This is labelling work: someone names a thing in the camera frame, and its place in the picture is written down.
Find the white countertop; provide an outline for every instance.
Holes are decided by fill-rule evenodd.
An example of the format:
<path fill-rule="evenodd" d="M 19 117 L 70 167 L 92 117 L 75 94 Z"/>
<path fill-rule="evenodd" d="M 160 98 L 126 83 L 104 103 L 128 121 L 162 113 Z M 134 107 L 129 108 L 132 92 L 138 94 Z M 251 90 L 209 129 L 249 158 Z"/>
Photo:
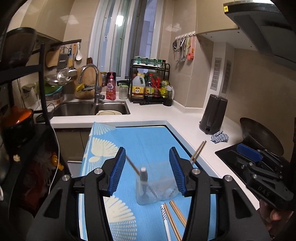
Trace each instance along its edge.
<path fill-rule="evenodd" d="M 202 141 L 207 143 L 198 159 L 199 164 L 210 175 L 222 178 L 225 175 L 231 175 L 246 193 L 256 209 L 259 208 L 259 201 L 246 188 L 244 183 L 224 164 L 224 162 L 215 154 L 215 151 L 242 141 L 242 132 L 240 126 L 225 117 L 221 130 L 228 136 L 228 142 L 214 144 L 211 142 L 211 136 L 202 132 L 198 125 L 202 118 L 204 110 L 201 108 L 185 108 L 177 102 L 173 106 L 167 107 L 162 104 L 144 105 L 133 104 L 128 99 L 125 100 L 130 115 L 102 115 L 102 116 L 64 116 L 53 117 L 51 125 L 53 128 L 90 128 L 93 122 L 100 122 L 111 126 L 146 126 L 146 125 L 166 125 L 175 136 L 182 142 L 185 148 L 193 154 Z"/>

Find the human hand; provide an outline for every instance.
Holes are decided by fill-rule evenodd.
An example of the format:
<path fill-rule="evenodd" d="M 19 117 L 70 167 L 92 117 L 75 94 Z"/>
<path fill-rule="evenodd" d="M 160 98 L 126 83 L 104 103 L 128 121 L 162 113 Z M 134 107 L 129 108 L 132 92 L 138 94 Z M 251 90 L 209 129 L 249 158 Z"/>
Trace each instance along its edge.
<path fill-rule="evenodd" d="M 276 236 L 286 225 L 293 212 L 273 209 L 262 199 L 259 201 L 259 204 L 260 208 L 257 211 L 260 214 L 265 227 L 269 234 Z"/>

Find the air vent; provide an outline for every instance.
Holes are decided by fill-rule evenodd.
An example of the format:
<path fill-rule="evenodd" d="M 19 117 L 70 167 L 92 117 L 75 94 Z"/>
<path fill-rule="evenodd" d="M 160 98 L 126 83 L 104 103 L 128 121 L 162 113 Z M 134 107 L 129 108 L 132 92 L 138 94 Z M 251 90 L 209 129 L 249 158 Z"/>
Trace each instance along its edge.
<path fill-rule="evenodd" d="M 223 81 L 223 87 L 221 93 L 226 94 L 227 88 L 229 85 L 229 79 L 230 79 L 230 72 L 231 72 L 231 62 L 227 60 L 226 63 L 226 70 L 225 70 L 225 76 L 224 76 L 224 81 Z"/>
<path fill-rule="evenodd" d="M 216 91 L 218 88 L 219 75 L 220 75 L 220 70 L 221 70 L 221 62 L 222 62 L 222 58 L 215 58 L 213 78 L 212 78 L 212 83 L 211 83 L 211 90 L 214 90 L 214 91 Z"/>

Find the black electric kettle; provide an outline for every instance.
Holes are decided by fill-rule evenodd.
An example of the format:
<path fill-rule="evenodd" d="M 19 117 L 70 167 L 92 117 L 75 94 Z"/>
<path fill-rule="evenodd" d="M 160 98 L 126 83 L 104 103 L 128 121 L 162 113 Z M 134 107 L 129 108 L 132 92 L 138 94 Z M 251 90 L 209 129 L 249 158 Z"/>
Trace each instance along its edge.
<path fill-rule="evenodd" d="M 211 94 L 207 102 L 207 107 L 200 121 L 200 129 L 206 133 L 213 135 L 217 133 L 224 119 L 228 100 L 217 95 Z"/>

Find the white spoon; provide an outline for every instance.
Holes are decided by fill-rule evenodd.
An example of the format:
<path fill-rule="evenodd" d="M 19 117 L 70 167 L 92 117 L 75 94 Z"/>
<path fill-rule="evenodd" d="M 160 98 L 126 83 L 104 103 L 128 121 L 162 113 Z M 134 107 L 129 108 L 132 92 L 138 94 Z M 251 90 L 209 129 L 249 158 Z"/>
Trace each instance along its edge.
<path fill-rule="evenodd" d="M 77 52 L 77 55 L 76 55 L 76 61 L 79 61 L 82 59 L 82 54 L 80 53 L 80 42 L 77 43 L 78 44 L 78 52 Z"/>

